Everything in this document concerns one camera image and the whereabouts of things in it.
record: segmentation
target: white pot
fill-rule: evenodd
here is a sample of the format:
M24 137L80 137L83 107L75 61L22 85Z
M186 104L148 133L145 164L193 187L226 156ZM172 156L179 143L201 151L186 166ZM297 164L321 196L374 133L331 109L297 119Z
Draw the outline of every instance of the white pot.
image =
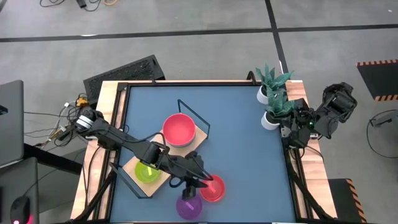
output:
M268 104L268 97L267 97L267 96L264 96L264 94L262 94L261 88L262 88L262 86L260 86L260 89L259 89L259 91L257 92L257 100L258 100L260 103L267 105L267 104Z
M275 130L276 128L278 128L279 123L274 124L274 123L269 122L269 121L267 120L267 118L266 118L266 114L267 114L267 112L265 112L264 115L263 115L262 118L261 118L261 124L262 124L262 126L263 126L265 129L267 129L267 130Z

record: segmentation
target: wooden table frame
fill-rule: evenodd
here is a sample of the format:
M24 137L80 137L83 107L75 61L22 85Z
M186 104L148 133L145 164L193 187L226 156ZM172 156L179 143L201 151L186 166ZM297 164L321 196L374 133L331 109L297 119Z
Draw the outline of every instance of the wooden table frame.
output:
M106 81L103 82L101 92L99 94L97 110L102 112L104 119L117 128L123 128L126 119L127 103L129 98L129 88L132 86L172 86L172 85L186 85L186 86L232 86L232 85L259 85L258 81L252 80L159 80L154 83L153 81ZM286 85L287 96L289 100L297 100L304 98L307 101L305 89L302 81L289 80ZM308 145L320 151L317 140L310 140ZM90 141L87 146L85 160L83 168L85 173L88 173L88 166L93 157L94 152L97 149L97 142ZM287 158L289 161L294 159L289 155ZM106 175L110 172L111 168L108 165L108 161L118 163L119 155L114 151L108 152L104 149L100 149L93 158L91 165L90 174L90 186L88 187L88 201L91 201L97 190L99 189L100 183L102 183ZM293 162L294 169L297 171L299 176L305 177L305 184L307 189L313 195L315 200L322 206L327 214L332 217L336 217L336 210L333 203L333 199L330 192L328 179L326 176L325 166L323 165L322 158L311 150L306 150L301 160ZM110 217L111 203L113 201L114 185L116 181L112 183L103 195L101 204L97 206L94 212L91 214L90 219L105 219ZM303 198L301 191L298 187L290 180L290 189L292 192L292 200L294 203L294 212L296 218L317 218L316 214L313 214L309 209L306 201ZM80 175L78 188L76 191L75 202L73 204L73 210L71 218L79 216L79 214L85 208L85 184L83 180L83 171Z

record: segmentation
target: green bowl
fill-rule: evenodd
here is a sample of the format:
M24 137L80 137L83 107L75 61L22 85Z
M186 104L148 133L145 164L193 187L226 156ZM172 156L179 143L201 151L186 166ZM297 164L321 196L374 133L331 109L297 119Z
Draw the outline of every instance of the green bowl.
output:
M152 183L160 176L160 170L155 170L149 166L138 162L136 165L136 177L143 183Z

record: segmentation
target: computer mouse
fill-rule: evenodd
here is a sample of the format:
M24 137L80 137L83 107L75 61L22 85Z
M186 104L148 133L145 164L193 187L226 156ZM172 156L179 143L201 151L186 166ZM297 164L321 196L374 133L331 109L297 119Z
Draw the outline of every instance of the computer mouse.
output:
M12 224L26 224L29 221L30 202L26 196L15 199L11 205L10 219Z

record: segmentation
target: blue table surface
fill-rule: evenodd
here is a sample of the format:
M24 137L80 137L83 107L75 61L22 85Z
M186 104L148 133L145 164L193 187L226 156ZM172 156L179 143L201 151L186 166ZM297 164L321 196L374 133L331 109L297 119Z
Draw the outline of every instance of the blue table surface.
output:
M129 134L136 138L160 131L165 119L178 113L177 99L211 124L209 138L197 151L205 169L224 180L226 193L216 203L203 200L203 211L196 222L295 221L280 132L261 126L264 105L257 101L257 91L258 86L131 88L126 124ZM206 126L183 106L182 112L206 131ZM122 149L119 164L123 166L133 155ZM175 209L183 186L172 189L167 181L152 199L138 199L118 179L111 222L184 222Z

